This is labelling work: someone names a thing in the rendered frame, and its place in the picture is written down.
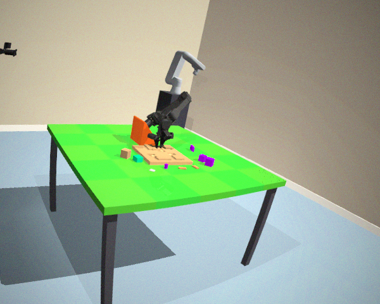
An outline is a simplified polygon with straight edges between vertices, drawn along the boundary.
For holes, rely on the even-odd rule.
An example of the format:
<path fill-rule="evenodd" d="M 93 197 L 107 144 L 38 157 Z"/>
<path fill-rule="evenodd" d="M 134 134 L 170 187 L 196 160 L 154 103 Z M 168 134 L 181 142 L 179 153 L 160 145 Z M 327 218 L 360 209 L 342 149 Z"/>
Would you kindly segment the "turquoise cube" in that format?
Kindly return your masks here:
<path fill-rule="evenodd" d="M 136 163 L 142 163 L 143 162 L 143 157 L 139 156 L 139 155 L 133 155 L 133 161 L 135 161 Z"/>

